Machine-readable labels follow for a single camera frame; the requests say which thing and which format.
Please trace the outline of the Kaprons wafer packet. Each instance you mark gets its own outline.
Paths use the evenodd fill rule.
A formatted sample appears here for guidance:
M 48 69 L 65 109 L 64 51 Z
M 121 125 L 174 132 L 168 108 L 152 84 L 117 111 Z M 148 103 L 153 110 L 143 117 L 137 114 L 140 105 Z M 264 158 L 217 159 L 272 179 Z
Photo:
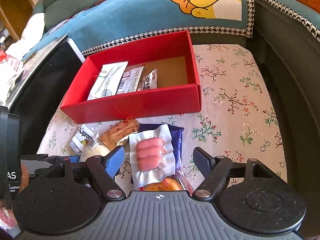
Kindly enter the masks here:
M 82 124 L 72 137 L 69 146 L 76 155 L 81 156 L 84 152 L 84 149 L 97 132 L 98 130 L 96 127 L 88 127 L 86 124 Z

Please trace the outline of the brown biscuit packet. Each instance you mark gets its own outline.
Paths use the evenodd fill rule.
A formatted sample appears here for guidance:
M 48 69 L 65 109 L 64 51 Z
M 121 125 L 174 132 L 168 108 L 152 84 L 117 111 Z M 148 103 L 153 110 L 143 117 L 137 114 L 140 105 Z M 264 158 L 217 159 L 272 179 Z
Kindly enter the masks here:
M 138 132 L 140 123 L 135 119 L 126 119 L 115 124 L 107 132 L 99 137 L 99 141 L 110 151 L 113 150 L 118 143 L 132 133 Z

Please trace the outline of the mooncake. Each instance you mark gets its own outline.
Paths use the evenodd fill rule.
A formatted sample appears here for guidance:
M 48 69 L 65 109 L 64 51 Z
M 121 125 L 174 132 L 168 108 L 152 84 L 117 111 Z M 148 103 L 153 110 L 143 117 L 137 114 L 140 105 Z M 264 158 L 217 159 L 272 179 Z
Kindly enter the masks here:
M 142 172 L 137 186 L 138 191 L 187 191 L 193 194 L 194 188 L 186 174 L 176 170 L 174 174 L 167 175 L 159 172 Z

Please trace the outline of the pink sausages vacuum pack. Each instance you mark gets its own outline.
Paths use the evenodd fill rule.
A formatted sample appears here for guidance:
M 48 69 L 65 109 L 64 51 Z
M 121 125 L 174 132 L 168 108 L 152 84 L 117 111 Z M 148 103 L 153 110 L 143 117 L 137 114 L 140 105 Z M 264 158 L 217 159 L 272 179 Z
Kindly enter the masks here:
M 167 124 L 129 135 L 130 164 L 135 189 L 159 183 L 176 172 L 172 137 Z

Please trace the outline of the blue wafer biscuit packet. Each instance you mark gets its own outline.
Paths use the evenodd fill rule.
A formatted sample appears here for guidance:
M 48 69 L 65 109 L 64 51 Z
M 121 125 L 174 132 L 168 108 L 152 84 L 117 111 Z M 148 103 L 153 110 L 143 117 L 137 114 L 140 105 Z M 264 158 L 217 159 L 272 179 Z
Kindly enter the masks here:
M 140 124 L 139 126 L 139 132 L 142 131 L 148 131 L 148 130 L 154 130 L 158 128 L 162 124 Z M 177 127 L 172 126 L 170 124 L 167 124 L 169 126 L 169 130 L 172 137 L 172 146 L 174 148 L 174 156 L 176 160 L 176 170 L 179 170 L 181 167 L 181 153 L 182 153 L 182 133 L 184 128 L 183 127 Z

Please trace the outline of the silver Weilong snack packet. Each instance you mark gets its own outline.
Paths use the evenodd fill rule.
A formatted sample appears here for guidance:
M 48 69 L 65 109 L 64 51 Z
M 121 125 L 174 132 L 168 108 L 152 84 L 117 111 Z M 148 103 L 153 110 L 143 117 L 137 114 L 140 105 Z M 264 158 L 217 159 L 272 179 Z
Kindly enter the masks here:
M 87 100 L 115 95 L 127 65 L 127 61 L 104 64 Z

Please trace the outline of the red white striped snack packet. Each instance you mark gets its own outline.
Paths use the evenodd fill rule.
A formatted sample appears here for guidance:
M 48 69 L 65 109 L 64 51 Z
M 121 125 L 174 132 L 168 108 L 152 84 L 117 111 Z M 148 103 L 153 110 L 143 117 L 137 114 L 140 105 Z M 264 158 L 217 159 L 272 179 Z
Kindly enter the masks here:
M 135 92 L 138 88 L 143 69 L 143 65 L 126 69 L 123 76 L 121 77 L 116 94 L 119 95 Z

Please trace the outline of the round bread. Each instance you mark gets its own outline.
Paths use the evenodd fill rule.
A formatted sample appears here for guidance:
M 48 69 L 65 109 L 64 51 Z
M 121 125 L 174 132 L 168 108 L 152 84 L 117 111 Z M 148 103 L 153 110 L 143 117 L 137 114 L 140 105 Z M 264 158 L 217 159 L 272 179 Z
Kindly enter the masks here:
M 80 162 L 85 162 L 88 158 L 100 155 L 106 156 L 110 153 L 110 150 L 106 148 L 97 138 L 93 138 L 88 145 L 84 148 L 80 155 Z

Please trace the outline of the white duck snack packet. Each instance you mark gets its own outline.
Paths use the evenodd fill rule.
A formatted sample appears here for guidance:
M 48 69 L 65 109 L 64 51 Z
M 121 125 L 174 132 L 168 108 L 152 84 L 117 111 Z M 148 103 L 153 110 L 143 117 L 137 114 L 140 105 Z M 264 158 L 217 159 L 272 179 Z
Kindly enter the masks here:
M 142 77 L 139 81 L 137 91 L 150 90 L 157 88 L 157 69 L 150 74 Z

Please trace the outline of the black side table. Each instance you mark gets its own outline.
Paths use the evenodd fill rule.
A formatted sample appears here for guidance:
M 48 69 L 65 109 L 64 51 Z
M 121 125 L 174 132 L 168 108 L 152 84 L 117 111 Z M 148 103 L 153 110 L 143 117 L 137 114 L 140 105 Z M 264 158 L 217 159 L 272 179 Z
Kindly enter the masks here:
M 36 154 L 51 118 L 85 58 L 67 35 L 41 49 L 9 97 L 9 112 L 20 117 L 20 153 Z

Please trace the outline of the red cardboard box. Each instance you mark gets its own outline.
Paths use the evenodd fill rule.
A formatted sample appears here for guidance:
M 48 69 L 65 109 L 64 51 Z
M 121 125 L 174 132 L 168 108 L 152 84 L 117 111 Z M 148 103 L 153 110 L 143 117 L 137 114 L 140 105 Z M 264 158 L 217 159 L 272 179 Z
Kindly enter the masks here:
M 103 65 L 128 62 L 143 66 L 143 75 L 157 71 L 157 88 L 89 100 Z M 79 124 L 201 110 L 200 78 L 188 31 L 143 38 L 86 57 L 60 108 Z

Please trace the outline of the red white plastic bag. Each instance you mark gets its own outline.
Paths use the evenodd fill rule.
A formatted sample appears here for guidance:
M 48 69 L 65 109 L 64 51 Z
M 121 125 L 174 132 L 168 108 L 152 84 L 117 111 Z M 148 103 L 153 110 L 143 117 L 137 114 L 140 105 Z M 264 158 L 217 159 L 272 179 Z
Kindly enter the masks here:
M 24 71 L 23 63 L 1 50 L 1 105 L 5 105 L 7 98 L 14 89 L 16 80 Z

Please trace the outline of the white cloth on sofa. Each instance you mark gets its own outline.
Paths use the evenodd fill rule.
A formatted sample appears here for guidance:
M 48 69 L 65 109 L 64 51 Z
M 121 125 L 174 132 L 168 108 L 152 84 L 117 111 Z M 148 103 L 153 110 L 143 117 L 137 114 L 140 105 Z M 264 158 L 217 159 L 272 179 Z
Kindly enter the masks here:
M 44 27 L 44 12 L 34 14 L 27 22 L 21 38 L 10 45 L 5 53 L 21 60 L 41 40 Z

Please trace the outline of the blue lion sofa cover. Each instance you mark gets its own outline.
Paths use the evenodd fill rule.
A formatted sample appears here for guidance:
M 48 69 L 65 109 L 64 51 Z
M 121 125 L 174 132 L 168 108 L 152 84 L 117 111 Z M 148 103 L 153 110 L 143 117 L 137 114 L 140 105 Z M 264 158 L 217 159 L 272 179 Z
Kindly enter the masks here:
M 319 17 L 295 0 L 263 0 L 319 39 Z M 250 38 L 254 0 L 39 0 L 44 33 L 34 53 L 67 35 L 83 54 L 141 38 L 187 30 Z

